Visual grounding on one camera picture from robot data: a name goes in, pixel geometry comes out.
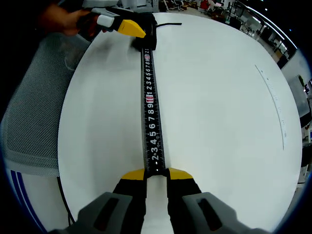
office chair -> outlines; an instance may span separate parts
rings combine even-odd
[[[172,4],[174,5],[173,8],[170,8],[170,10],[177,9],[178,11],[184,11],[181,6],[183,6],[183,0],[171,0]]]
[[[51,34],[16,88],[1,122],[1,149],[13,171],[59,176],[58,132],[64,98],[89,46],[80,36]]]

person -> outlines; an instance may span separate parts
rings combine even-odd
[[[11,9],[11,12],[8,11],[11,15],[6,16],[9,20],[4,20],[3,23],[3,32],[7,40],[2,54],[4,59],[0,84],[1,119],[44,36],[52,32],[74,36],[80,31],[77,28],[79,18],[90,13],[84,9],[68,11],[60,7],[55,0],[18,0],[14,1],[14,5],[11,1],[5,4],[9,5],[3,9]],[[95,26],[88,30],[90,36],[94,33],[93,28]]]

black wire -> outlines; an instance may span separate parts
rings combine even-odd
[[[72,225],[71,222],[70,222],[70,216],[69,216],[69,214],[67,214],[67,219],[68,219],[68,226]]]
[[[156,26],[156,28],[165,26],[165,25],[182,25],[182,23],[162,23]]]
[[[64,206],[65,206],[65,208],[67,210],[67,213],[68,213],[68,219],[70,219],[72,221],[72,223],[75,223],[75,220],[74,220],[74,218],[72,216],[72,213],[69,210],[69,207],[68,207],[66,199],[65,199],[65,195],[64,195],[64,192],[63,192],[63,188],[62,188],[62,183],[60,182],[60,177],[57,177],[57,179],[58,179],[58,188],[59,188],[59,191],[60,191],[60,195],[62,196],[62,200],[63,200]]]

white round table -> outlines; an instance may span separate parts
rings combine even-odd
[[[296,188],[301,163],[299,116],[291,90],[269,53],[227,25],[158,13],[154,51],[166,166],[193,175],[251,228],[273,231]],[[132,37],[100,33],[68,88],[59,124],[58,162],[71,213],[121,176],[144,167],[140,52]],[[279,115],[256,66],[270,79]],[[142,233],[172,232],[166,180],[148,180]]]

black measuring tape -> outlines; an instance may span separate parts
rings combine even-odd
[[[151,48],[141,51],[142,134],[147,177],[162,175],[166,170],[156,77]]]

